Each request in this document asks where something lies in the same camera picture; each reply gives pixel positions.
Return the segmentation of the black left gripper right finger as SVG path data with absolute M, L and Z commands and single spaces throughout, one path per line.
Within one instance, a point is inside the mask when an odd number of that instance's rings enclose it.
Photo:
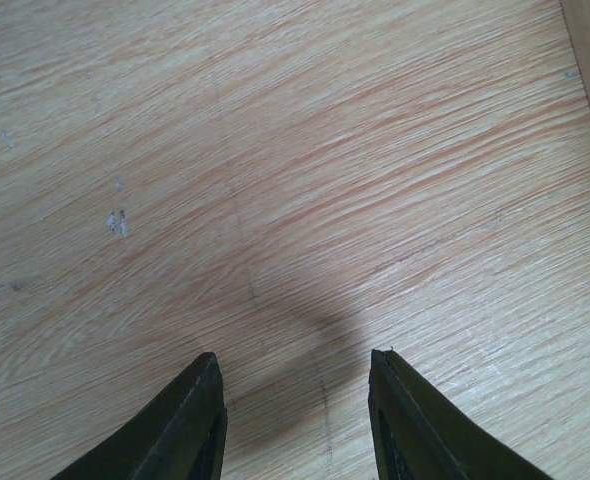
M 380 479 L 547 479 L 393 350 L 371 351 L 368 405 Z

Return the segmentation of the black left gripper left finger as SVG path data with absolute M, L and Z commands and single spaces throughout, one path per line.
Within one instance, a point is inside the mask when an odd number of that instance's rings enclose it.
M 219 479 L 228 416 L 213 352 L 200 354 L 133 418 L 56 479 Z

